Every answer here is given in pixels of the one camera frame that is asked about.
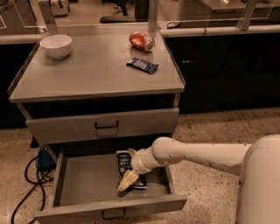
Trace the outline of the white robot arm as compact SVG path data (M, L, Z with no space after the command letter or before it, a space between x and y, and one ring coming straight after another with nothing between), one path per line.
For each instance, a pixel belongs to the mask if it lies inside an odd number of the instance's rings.
M182 143L162 136L129 153L131 168L118 184L120 191L155 168L187 160L239 177L236 224L280 224L280 135L252 144Z

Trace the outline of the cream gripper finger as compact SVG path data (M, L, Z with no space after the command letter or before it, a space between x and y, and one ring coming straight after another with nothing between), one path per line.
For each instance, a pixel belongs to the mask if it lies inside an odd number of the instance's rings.
M117 189L119 192L123 192L125 191L128 187L130 186L130 184L128 182L120 182Z

